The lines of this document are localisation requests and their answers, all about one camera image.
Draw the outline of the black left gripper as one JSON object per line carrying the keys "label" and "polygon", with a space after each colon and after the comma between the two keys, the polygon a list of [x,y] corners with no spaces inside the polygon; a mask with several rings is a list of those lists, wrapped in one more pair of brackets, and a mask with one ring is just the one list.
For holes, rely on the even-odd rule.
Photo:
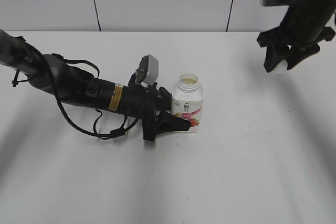
{"label": "black left gripper", "polygon": [[178,118],[171,110],[172,94],[166,88],[134,84],[122,93],[122,113],[142,121],[143,139],[153,142],[159,134],[187,132],[191,122]]}

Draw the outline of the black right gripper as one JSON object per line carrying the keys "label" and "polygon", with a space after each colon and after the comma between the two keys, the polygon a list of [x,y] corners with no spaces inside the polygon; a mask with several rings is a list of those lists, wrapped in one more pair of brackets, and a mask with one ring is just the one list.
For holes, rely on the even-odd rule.
{"label": "black right gripper", "polygon": [[272,72],[282,60],[287,61],[287,70],[291,70],[320,51],[317,43],[322,40],[331,41],[334,37],[335,31],[331,27],[326,27],[323,23],[308,22],[297,23],[291,28],[282,24],[263,31],[258,35],[257,42],[260,47],[267,46],[264,69]]}

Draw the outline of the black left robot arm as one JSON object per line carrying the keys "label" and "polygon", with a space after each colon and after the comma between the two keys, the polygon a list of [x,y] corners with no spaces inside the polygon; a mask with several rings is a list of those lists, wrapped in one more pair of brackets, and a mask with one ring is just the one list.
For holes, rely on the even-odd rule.
{"label": "black left robot arm", "polygon": [[[153,142],[158,134],[190,129],[188,120],[170,113],[172,95],[164,87],[157,87],[159,62],[152,55],[142,57],[139,67],[123,86],[100,79],[99,76],[78,68],[77,64],[96,65],[86,60],[69,60],[59,54],[43,55],[22,37],[13,37],[1,31],[1,64],[23,73],[32,87],[53,95],[66,121],[76,130],[101,140],[124,136],[136,123],[142,121],[143,138]],[[87,131],[76,125],[64,109],[64,104],[93,108],[98,113],[109,111],[134,121],[106,134],[97,126]]]}

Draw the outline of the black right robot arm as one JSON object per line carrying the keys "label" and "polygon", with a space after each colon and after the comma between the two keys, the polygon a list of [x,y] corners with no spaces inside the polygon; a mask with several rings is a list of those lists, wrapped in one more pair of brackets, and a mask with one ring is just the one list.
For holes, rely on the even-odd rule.
{"label": "black right robot arm", "polygon": [[331,41],[335,31],[327,23],[335,0],[260,0],[263,7],[287,6],[279,26],[263,31],[257,42],[266,48],[264,69],[272,72],[282,61],[287,70],[320,51],[319,42]]}

